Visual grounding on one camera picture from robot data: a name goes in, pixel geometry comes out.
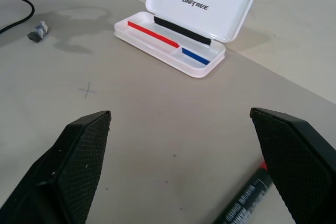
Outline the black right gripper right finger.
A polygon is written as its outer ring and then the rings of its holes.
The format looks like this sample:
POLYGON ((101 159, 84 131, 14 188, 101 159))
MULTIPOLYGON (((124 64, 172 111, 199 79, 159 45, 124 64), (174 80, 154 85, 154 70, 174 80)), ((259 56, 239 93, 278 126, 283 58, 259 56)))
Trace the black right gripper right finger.
POLYGON ((336 224, 336 149, 307 121, 252 108, 268 172, 296 224, 336 224))

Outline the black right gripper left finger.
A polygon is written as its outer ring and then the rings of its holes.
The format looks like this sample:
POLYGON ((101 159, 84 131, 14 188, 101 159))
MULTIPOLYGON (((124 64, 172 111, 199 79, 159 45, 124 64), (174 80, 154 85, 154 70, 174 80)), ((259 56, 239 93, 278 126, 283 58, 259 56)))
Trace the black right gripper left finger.
POLYGON ((86 224, 100 180, 111 112, 68 124, 0 208, 0 224, 86 224))

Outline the small grey eraser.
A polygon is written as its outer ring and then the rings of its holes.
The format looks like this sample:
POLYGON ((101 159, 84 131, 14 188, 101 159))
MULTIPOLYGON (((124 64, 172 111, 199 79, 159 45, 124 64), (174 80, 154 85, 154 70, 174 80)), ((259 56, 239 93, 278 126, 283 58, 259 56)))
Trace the small grey eraser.
POLYGON ((41 21, 27 37, 29 40, 39 43, 48 35, 49 29, 44 21, 41 21))

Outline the black marker pen red band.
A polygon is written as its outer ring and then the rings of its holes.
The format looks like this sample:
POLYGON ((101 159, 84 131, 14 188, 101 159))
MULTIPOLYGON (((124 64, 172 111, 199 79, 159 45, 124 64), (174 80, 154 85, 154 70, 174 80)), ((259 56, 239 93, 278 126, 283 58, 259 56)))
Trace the black marker pen red band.
POLYGON ((262 162, 212 224, 246 224, 271 185, 267 165, 262 162))

